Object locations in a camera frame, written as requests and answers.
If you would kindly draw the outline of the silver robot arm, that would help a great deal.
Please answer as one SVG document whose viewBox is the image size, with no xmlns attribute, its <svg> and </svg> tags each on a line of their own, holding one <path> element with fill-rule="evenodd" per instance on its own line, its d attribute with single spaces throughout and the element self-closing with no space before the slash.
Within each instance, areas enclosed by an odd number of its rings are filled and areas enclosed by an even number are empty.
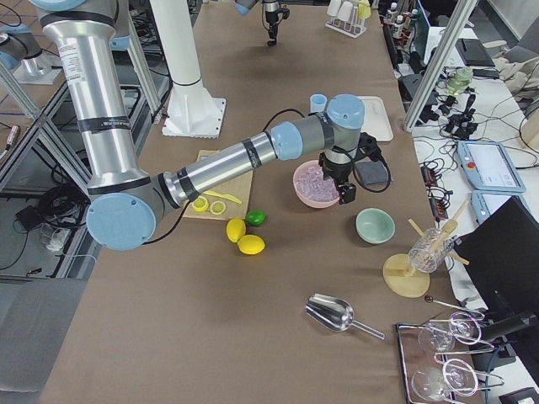
<svg viewBox="0 0 539 404">
<path fill-rule="evenodd" d="M 92 177 L 86 225 L 104 247 L 130 250 L 153 242 L 158 222 L 204 191 L 274 160 L 318 152 L 323 173 L 342 203 L 355 198 L 348 180 L 355 164 L 382 159 L 376 139 L 362 130 L 365 106 L 352 94 L 326 109 L 283 122 L 175 173 L 151 176 L 139 167 L 111 51 L 129 16 L 124 1 L 38 1 L 44 34 L 60 53 Z"/>
</svg>

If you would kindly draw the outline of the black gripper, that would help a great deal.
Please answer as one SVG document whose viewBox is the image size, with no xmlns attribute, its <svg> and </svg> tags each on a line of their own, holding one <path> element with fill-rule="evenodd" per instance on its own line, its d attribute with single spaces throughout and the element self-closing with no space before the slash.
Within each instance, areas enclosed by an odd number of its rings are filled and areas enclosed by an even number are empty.
<svg viewBox="0 0 539 404">
<path fill-rule="evenodd" d="M 359 162 L 368 158 L 372 163 L 382 162 L 382 149 L 374 136 L 361 132 L 355 149 L 345 150 L 341 146 L 333 146 L 323 151 L 318 158 L 318 165 L 323 178 L 329 179 L 339 190 L 339 203 L 346 205 L 355 200 L 356 186 L 350 182 L 353 175 L 357 184 L 363 189 L 370 189 L 365 179 L 360 178 Z"/>
<path fill-rule="evenodd" d="M 278 0 L 263 0 L 265 22 L 269 25 L 269 42 L 276 42 L 278 38 L 278 24 L 282 19 L 290 17 L 290 9 Z"/>
</svg>

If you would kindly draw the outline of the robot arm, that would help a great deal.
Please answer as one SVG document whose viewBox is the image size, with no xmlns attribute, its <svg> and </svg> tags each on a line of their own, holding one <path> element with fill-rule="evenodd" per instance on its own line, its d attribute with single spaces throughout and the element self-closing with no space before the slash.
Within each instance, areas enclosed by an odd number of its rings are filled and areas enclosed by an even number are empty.
<svg viewBox="0 0 539 404">
<path fill-rule="evenodd" d="M 290 17 L 290 9 L 278 0 L 237 0 L 235 9 L 242 15 L 246 16 L 255 5 L 262 4 L 262 26 L 267 31 L 269 40 L 268 46 L 275 46 L 278 42 L 278 32 L 282 20 Z"/>
</svg>

